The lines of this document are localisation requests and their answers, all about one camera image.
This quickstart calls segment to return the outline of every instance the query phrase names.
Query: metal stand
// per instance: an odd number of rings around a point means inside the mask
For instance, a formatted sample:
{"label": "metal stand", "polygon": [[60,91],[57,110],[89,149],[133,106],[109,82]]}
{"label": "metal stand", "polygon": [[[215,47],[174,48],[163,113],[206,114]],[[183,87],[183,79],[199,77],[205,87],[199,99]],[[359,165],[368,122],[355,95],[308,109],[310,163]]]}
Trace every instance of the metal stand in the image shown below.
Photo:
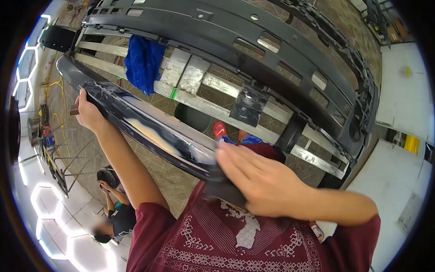
{"label": "metal stand", "polygon": [[[67,123],[70,119],[66,120],[65,122],[61,123],[58,127],[56,127],[55,129],[51,130],[51,133],[55,132],[56,130],[62,130],[62,131],[73,131],[68,137],[66,137],[62,142],[49,146],[47,147],[45,145],[45,138],[42,135],[42,133],[39,133],[39,144],[40,144],[40,154],[42,154],[42,158],[43,160],[48,164],[48,167],[50,169],[50,172],[53,176],[53,178],[57,181],[59,187],[62,189],[62,191],[64,192],[65,196],[68,198],[69,197],[69,193],[71,192],[72,187],[74,186],[74,184],[76,183],[76,181],[78,180],[79,176],[82,175],[89,175],[89,174],[95,174],[95,172],[86,172],[83,173],[83,170],[85,169],[86,165],[89,162],[89,159],[91,158],[101,158],[101,155],[99,156],[80,156],[80,154],[83,152],[83,150],[85,150],[85,148],[90,144],[89,140],[84,142],[82,145],[84,145],[80,151],[74,156],[74,157],[56,157],[54,158],[54,153],[59,149],[59,147],[61,146],[70,146],[70,144],[67,143],[67,140],[70,139],[74,133],[76,133],[78,131],[78,128],[62,128],[62,126]],[[40,131],[42,130],[50,130],[47,128],[41,128]],[[60,169],[57,165],[56,165],[56,160],[66,160],[69,159],[69,163],[65,164],[65,168],[64,169]],[[76,160],[76,159],[87,159],[86,162],[84,163],[83,167],[79,170],[78,173],[76,174],[66,174],[67,169],[72,165],[72,163]],[[74,176],[74,180],[71,183],[71,185],[68,187],[67,186],[67,182],[66,182],[66,177],[69,176]]]}

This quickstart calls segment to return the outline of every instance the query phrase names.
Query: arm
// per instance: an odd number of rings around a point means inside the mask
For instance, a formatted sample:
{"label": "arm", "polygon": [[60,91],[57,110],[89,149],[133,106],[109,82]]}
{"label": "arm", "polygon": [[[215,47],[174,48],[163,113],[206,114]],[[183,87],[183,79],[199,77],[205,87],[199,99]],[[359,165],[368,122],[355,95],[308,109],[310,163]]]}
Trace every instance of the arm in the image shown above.
{"label": "arm", "polygon": [[335,222],[342,226],[361,225],[378,214],[376,204],[367,196],[350,191],[315,189],[309,220]]}
{"label": "arm", "polygon": [[116,196],[116,198],[125,205],[130,205],[130,201],[127,198],[127,195],[124,193],[121,193],[120,191],[116,190],[116,189],[111,189],[110,192],[112,194],[114,194],[114,196]]}
{"label": "arm", "polygon": [[370,198],[309,187],[287,166],[246,147],[220,143],[216,157],[226,176],[247,199],[246,208],[255,215],[351,226],[364,224],[378,214]]}
{"label": "arm", "polygon": [[169,210],[169,205],[160,193],[154,179],[131,150],[117,128],[110,124],[97,107],[86,100],[86,91],[80,90],[79,123],[96,135],[104,154],[116,171],[134,209],[141,203],[152,202]]}
{"label": "arm", "polygon": [[104,189],[106,189],[107,191],[111,192],[112,194],[114,194],[114,196],[122,203],[125,205],[130,205],[130,201],[127,198],[127,195],[116,190],[113,189],[112,187],[110,187],[107,182],[105,181],[98,181],[98,183],[100,184],[101,187],[103,187]]}
{"label": "arm", "polygon": [[113,205],[113,201],[109,196],[109,192],[105,191],[104,194],[106,195],[107,213],[109,213],[109,211],[115,211],[115,206]]}

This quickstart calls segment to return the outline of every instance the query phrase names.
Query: yellow object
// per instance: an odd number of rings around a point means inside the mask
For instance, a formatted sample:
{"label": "yellow object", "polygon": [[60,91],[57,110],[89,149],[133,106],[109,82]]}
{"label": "yellow object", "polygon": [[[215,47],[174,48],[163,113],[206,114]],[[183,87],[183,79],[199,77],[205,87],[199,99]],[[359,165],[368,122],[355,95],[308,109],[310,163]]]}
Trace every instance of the yellow object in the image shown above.
{"label": "yellow object", "polygon": [[411,135],[406,135],[405,141],[405,149],[411,153],[418,154],[418,145],[420,144],[420,140]]}
{"label": "yellow object", "polygon": [[[47,99],[49,91],[50,91],[50,87],[53,85],[56,85],[56,84],[59,85],[60,88],[62,89],[62,100],[60,101],[60,106],[61,106],[61,108],[60,108],[60,120],[59,120],[59,116],[57,115],[57,113],[54,113],[53,118],[51,120],[51,123],[54,124],[54,117],[56,116],[56,119],[60,125],[60,124],[65,123],[67,121],[67,105],[65,102],[64,81],[62,80],[62,76],[60,77],[59,81],[53,82],[51,84],[41,85],[41,87],[47,87],[47,92],[45,95],[45,99]],[[64,140],[66,140],[65,132],[63,130],[62,130],[62,134],[64,136]],[[53,135],[54,135],[54,142],[57,143],[56,134],[53,133]],[[62,152],[60,151],[60,149],[57,149],[56,152],[57,151],[59,151],[59,156],[62,157]],[[70,149],[68,148],[68,146],[67,146],[67,151],[68,151],[69,157],[71,157]]]}

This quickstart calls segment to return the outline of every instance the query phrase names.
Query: person's left hand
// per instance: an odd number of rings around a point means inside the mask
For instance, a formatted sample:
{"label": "person's left hand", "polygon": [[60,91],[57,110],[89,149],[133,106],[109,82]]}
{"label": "person's left hand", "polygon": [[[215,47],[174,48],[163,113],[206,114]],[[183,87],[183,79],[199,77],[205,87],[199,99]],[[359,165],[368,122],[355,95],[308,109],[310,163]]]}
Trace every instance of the person's left hand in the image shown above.
{"label": "person's left hand", "polygon": [[112,189],[112,187],[110,187],[110,185],[105,181],[98,181],[98,184],[101,186],[103,192],[109,192]]}

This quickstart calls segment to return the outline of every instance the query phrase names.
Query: blue towel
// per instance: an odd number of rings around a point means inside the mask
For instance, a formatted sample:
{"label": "blue towel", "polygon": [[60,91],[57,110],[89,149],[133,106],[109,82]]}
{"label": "blue towel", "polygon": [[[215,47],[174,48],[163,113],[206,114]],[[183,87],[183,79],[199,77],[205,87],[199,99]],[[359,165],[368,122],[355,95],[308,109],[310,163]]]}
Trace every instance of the blue towel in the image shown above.
{"label": "blue towel", "polygon": [[160,79],[159,67],[165,46],[143,37],[132,35],[128,54],[124,59],[126,75],[144,95],[154,93],[154,81]]}

